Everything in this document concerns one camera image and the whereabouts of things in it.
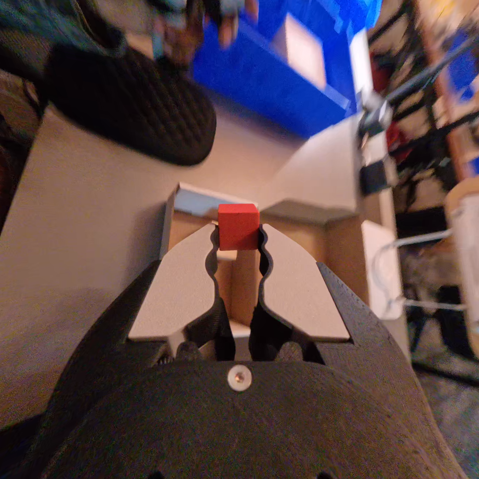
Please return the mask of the blue storage crate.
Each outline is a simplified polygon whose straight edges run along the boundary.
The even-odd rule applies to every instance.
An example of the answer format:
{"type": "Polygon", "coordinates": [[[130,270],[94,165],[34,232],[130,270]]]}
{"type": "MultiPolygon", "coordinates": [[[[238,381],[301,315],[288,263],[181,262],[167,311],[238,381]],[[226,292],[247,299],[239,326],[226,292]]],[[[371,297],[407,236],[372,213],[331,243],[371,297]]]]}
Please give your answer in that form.
{"type": "Polygon", "coordinates": [[[472,47],[453,59],[447,66],[451,90],[459,103],[472,100],[477,88],[474,85],[478,75],[475,56],[472,47]]]}

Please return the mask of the black mesh wrist pad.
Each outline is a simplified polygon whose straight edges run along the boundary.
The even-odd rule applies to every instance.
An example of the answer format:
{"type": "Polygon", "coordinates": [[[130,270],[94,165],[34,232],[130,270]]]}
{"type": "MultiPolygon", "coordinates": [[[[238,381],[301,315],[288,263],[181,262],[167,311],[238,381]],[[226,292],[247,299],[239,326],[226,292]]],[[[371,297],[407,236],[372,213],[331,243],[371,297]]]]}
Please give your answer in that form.
{"type": "Polygon", "coordinates": [[[179,166],[210,154],[215,109],[168,60],[155,62],[128,46],[120,57],[56,47],[45,67],[50,102],[84,129],[179,166]]]}

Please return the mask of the white stand base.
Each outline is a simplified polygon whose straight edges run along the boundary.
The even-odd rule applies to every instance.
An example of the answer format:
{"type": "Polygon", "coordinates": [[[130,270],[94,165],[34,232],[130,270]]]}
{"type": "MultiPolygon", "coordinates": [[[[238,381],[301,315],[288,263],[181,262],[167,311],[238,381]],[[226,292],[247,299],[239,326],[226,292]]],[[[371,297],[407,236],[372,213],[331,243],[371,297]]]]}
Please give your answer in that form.
{"type": "Polygon", "coordinates": [[[395,234],[365,220],[361,225],[369,307],[383,321],[403,314],[403,287],[395,234]]]}

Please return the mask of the small red wooden cube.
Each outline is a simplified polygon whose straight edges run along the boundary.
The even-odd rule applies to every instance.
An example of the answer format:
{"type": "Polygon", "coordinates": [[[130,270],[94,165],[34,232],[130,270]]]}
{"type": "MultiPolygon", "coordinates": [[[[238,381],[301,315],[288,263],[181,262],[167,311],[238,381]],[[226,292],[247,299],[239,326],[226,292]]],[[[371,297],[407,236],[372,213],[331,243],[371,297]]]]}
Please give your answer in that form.
{"type": "Polygon", "coordinates": [[[255,204],[220,204],[218,207],[219,250],[257,250],[260,212],[255,204]]]}

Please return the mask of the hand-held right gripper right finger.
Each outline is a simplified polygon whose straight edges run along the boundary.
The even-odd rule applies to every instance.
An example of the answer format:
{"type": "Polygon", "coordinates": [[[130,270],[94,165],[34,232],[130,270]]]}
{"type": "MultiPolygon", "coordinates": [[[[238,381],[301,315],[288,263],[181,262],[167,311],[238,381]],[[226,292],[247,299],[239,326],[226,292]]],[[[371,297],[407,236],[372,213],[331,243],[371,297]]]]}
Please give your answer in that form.
{"type": "Polygon", "coordinates": [[[312,340],[348,342],[350,333],[309,252],[270,224],[260,225],[258,300],[272,318],[312,340]]]}

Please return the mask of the large dark container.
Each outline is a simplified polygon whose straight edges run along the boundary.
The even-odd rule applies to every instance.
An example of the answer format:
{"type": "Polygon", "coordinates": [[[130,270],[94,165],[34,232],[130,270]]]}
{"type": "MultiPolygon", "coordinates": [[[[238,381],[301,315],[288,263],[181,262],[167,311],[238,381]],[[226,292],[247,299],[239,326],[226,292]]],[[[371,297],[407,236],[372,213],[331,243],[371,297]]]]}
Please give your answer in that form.
{"type": "Polygon", "coordinates": [[[360,189],[363,196],[393,188],[398,183],[397,166],[392,157],[386,155],[360,169],[360,189]]]}

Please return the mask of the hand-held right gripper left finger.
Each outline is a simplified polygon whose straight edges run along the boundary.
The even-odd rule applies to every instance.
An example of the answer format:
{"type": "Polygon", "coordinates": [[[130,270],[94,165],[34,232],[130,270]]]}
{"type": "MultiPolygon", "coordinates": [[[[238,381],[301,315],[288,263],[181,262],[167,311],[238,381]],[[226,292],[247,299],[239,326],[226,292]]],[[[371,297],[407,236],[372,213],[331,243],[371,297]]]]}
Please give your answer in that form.
{"type": "Polygon", "coordinates": [[[209,327],[194,322],[212,314],[218,296],[216,233],[217,225],[207,223],[164,255],[129,331],[130,341],[164,341],[176,356],[183,341],[202,350],[214,340],[209,327]]]}

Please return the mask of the grey desk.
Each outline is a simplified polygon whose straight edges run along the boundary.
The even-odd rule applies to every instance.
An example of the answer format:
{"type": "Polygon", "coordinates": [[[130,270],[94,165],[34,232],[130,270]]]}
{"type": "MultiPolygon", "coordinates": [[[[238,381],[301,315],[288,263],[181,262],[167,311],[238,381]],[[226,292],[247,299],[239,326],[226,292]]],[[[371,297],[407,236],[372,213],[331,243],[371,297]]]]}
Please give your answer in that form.
{"type": "MultiPolygon", "coordinates": [[[[178,183],[261,208],[266,183],[306,143],[250,112],[216,110],[214,146],[193,168],[120,147],[53,108],[45,114],[1,233],[1,428],[44,411],[90,326],[158,257],[178,183]]],[[[261,221],[330,268],[321,225],[263,211],[261,221]]],[[[369,303],[365,285],[347,285],[369,303]]]]}

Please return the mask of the blue plastic bin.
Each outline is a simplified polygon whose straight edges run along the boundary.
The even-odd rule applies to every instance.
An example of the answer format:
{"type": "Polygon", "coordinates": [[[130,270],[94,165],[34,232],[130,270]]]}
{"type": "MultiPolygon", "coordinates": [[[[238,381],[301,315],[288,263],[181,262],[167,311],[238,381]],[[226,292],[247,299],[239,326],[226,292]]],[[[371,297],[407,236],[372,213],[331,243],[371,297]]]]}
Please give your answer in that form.
{"type": "Polygon", "coordinates": [[[279,124],[303,138],[356,114],[363,90],[355,79],[351,45],[358,33],[372,28],[382,1],[258,1],[257,23],[241,14],[236,40],[219,45],[219,15],[208,13],[204,42],[197,52],[193,77],[201,85],[279,124]],[[320,48],[325,84],[293,67],[286,28],[301,27],[320,48]]]}

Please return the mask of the small dark container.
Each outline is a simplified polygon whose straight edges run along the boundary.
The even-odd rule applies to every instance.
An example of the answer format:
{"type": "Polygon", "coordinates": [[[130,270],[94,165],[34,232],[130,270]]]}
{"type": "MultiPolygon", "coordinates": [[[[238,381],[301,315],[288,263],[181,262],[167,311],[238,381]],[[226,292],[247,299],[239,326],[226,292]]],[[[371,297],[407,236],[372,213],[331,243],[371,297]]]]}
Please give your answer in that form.
{"type": "Polygon", "coordinates": [[[374,137],[385,132],[392,123],[393,109],[386,99],[380,99],[375,106],[367,106],[358,123],[357,135],[374,137]]]}

